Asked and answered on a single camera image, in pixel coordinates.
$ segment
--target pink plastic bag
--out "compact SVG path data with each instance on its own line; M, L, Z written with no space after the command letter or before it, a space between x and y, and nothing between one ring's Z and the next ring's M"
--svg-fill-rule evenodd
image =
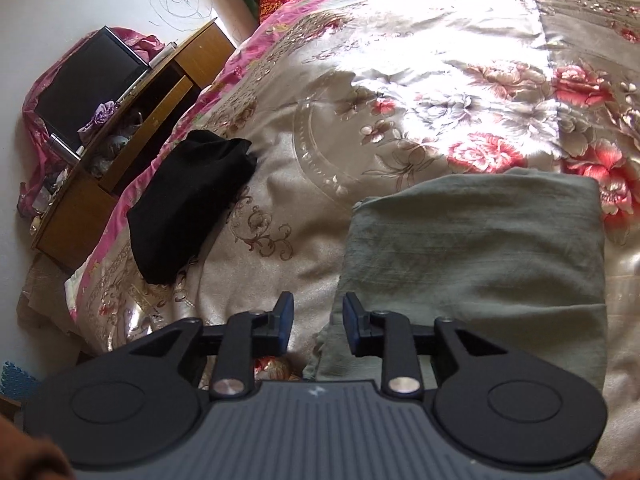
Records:
M164 43L161 43L155 36L145 36L135 30L123 27L111 27L111 30L146 62L151 61L164 48ZM33 209L33 201L38 195L45 177L50 173L62 170L66 165L56 153L51 151L47 144L49 133L42 119L39 118L35 112L38 97L42 91L51 84L63 63L95 33L96 30L87 34L82 40L71 47L62 58L37 79L24 99L22 119L31 137L31 142L36 149L38 165L33 175L31 175L29 182L20 183L20 196L18 197L17 208L18 213L23 217L32 218L37 215Z

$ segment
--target folded black cloth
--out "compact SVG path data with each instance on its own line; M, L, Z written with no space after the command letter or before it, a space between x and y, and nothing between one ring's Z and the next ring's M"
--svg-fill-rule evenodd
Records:
M251 142L193 130L169 153L127 213L131 250L147 283L166 284L198 252L254 174Z

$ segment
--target wooden desk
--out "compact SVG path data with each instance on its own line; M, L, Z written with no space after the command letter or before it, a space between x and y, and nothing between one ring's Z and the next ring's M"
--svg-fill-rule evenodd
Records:
M95 134L41 218L32 248L75 270L100 240L120 193L158 154L178 118L222 70L234 47L214 22L181 44L122 101ZM103 140L132 108L144 110L142 126L98 179L88 171Z

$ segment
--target floral bedspread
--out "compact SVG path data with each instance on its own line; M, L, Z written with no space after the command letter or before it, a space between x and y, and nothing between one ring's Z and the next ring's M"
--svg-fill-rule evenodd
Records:
M598 464L638 466L640 423L625 417L640 409L639 42L640 0L295 0L126 189L67 282L70 311L107 351L180 317L269 309L290 290L299 367L327 321L358 200L514 166L592 177L608 238L610 425ZM176 283L149 285L126 211L195 128L251 140L258 168Z

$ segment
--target black screen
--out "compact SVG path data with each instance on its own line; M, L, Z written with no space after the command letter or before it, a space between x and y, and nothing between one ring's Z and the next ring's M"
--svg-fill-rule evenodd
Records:
M146 63L103 28L60 67L38 99L36 113L50 133L78 149L78 130L100 103L115 101L146 70Z

